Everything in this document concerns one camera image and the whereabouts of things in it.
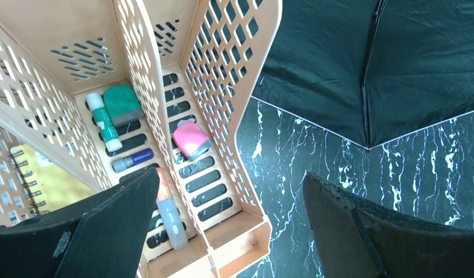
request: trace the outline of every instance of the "yellow notebook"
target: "yellow notebook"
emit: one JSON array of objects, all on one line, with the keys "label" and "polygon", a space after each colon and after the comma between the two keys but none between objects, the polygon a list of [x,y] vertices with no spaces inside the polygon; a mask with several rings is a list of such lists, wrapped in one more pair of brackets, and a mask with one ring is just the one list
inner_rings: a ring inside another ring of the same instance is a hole
[{"label": "yellow notebook", "polygon": [[38,214],[58,210],[94,195],[94,190],[23,144],[10,149]]}]

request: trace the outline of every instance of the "slotted bottom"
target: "slotted bottom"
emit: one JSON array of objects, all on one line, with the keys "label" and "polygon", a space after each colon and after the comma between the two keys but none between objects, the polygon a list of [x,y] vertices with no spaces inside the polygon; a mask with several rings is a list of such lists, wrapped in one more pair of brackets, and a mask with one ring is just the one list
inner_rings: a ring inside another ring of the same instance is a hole
[{"label": "slotted bottom", "polygon": [[[180,69],[178,67],[169,67],[164,69],[163,72],[170,132],[172,133],[177,128],[177,122],[179,120],[192,118],[195,119],[196,123],[208,134],[207,128],[203,125],[203,120],[194,102],[192,90],[189,89]],[[105,149],[105,144],[100,137],[92,113],[86,105],[86,96],[91,92],[99,92],[102,94],[109,87],[110,86],[103,86],[96,90],[76,95],[75,99],[110,181],[112,184],[117,184],[126,176],[136,174],[137,171],[152,164],[157,164],[162,167],[165,169],[170,190],[186,228],[186,234],[188,238],[196,236],[187,209],[184,207],[172,180],[169,178],[170,175],[167,166],[163,161],[162,154],[156,146],[156,141],[145,118],[116,129],[123,143],[121,150],[110,153]],[[195,162],[190,162],[182,155],[180,149],[174,144],[174,141],[172,142],[174,160],[176,161],[175,170],[181,178],[181,185],[184,185],[185,197],[188,203],[191,204],[190,209],[201,221],[200,227],[202,230],[205,231],[242,210],[233,187],[227,186],[227,184],[229,184],[229,178],[226,176],[226,172],[218,158],[215,147],[211,147]],[[122,173],[114,172],[111,167],[113,160],[129,156],[145,148],[151,148],[153,150],[154,158],[133,166]],[[145,241],[144,255],[146,259],[150,261],[171,249],[172,247],[160,214],[158,210],[155,210]]]}]

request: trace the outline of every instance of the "desk organizer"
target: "desk organizer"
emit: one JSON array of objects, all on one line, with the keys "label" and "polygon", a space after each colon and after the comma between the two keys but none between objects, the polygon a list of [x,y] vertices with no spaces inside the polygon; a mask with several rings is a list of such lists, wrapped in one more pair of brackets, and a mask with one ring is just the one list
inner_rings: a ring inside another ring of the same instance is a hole
[{"label": "desk organizer", "polygon": [[[34,216],[7,162],[23,142],[96,192],[150,164],[164,169],[190,240],[172,250],[154,211],[140,277],[231,277],[268,255],[271,224],[236,132],[281,8],[281,0],[0,0],[0,225]],[[118,84],[134,89],[145,117],[118,128],[126,147],[108,153],[86,95]],[[194,162],[171,138],[189,118],[214,143]],[[153,159],[113,171],[113,160],[148,147]]]}]

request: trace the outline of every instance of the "black marble floor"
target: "black marble floor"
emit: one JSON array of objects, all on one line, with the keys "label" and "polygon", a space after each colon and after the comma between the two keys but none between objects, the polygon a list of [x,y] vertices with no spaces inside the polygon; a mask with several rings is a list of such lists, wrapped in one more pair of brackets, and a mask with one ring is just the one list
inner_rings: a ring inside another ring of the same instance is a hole
[{"label": "black marble floor", "polygon": [[385,207],[474,229],[474,113],[367,152],[251,99],[237,136],[273,225],[271,254],[239,277],[322,277],[302,198],[313,171]]}]

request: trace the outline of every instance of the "pink eraser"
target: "pink eraser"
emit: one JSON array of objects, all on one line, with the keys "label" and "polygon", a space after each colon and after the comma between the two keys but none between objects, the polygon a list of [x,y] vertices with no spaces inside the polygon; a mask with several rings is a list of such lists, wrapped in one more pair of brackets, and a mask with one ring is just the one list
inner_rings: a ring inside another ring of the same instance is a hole
[{"label": "pink eraser", "polygon": [[174,142],[184,156],[194,161],[212,146],[208,135],[194,122],[185,122],[174,131]]}]

